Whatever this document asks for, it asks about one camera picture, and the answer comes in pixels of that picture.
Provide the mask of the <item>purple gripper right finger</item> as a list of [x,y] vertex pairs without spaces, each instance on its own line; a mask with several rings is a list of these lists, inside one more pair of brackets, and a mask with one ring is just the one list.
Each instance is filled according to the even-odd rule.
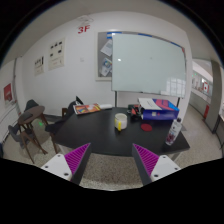
[[158,156],[137,144],[132,146],[132,156],[143,185],[148,185],[180,170],[180,167],[168,156]]

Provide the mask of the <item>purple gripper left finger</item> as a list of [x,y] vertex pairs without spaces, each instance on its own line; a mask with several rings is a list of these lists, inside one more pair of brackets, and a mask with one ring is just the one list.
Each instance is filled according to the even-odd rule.
[[66,155],[56,154],[42,169],[79,185],[91,152],[91,144],[84,144]]

